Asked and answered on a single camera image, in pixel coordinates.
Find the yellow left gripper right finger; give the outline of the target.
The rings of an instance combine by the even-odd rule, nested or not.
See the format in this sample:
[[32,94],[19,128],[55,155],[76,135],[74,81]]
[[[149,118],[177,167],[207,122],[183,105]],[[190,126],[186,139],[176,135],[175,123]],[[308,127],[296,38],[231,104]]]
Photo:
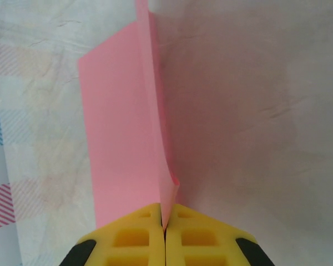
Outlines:
[[173,206],[165,234],[166,265],[266,266],[254,236],[186,206]]

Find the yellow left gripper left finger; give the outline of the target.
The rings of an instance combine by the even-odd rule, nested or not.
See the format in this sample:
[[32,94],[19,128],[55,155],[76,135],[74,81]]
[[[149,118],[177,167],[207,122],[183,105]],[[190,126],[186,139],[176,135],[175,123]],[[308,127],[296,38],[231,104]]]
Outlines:
[[60,265],[165,265],[160,204],[149,204],[84,235]]

